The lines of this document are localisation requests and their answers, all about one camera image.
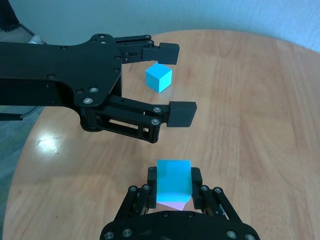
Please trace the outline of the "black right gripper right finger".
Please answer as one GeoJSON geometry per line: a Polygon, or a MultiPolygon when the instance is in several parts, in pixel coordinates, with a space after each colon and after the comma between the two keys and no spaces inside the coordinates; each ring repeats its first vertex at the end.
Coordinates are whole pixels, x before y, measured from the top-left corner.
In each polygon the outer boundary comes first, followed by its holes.
{"type": "Polygon", "coordinates": [[[241,219],[221,187],[209,188],[203,184],[198,167],[191,168],[192,200],[196,210],[203,214],[241,222],[241,219]]]}

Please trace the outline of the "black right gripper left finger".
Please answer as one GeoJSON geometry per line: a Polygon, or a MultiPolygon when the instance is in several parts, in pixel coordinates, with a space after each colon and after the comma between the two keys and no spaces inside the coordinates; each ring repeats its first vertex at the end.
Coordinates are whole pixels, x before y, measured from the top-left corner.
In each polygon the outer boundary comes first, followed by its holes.
{"type": "Polygon", "coordinates": [[[114,218],[115,221],[146,215],[149,209],[157,205],[157,167],[147,171],[147,183],[141,187],[128,188],[124,200],[114,218]]]}

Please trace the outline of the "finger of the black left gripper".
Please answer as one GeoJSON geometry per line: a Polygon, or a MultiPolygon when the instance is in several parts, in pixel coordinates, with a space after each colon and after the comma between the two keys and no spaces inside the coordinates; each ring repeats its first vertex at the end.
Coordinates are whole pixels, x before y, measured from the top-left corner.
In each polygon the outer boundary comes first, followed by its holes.
{"type": "Polygon", "coordinates": [[[150,35],[116,37],[122,63],[157,61],[159,64],[175,65],[178,62],[180,46],[176,43],[155,45],[150,35]]]}
{"type": "Polygon", "coordinates": [[[149,104],[110,95],[101,106],[84,109],[81,127],[88,132],[109,131],[153,144],[159,139],[161,124],[188,128],[196,110],[197,104],[192,101],[149,104]]]}

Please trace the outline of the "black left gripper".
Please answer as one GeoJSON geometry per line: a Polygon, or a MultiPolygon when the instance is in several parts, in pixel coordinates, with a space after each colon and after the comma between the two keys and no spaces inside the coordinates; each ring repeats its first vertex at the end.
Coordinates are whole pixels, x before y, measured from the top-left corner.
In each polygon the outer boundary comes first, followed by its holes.
{"type": "Polygon", "coordinates": [[[119,56],[115,39],[102,33],[69,46],[2,42],[0,103],[69,108],[84,130],[99,132],[96,116],[120,77],[119,56]]]}

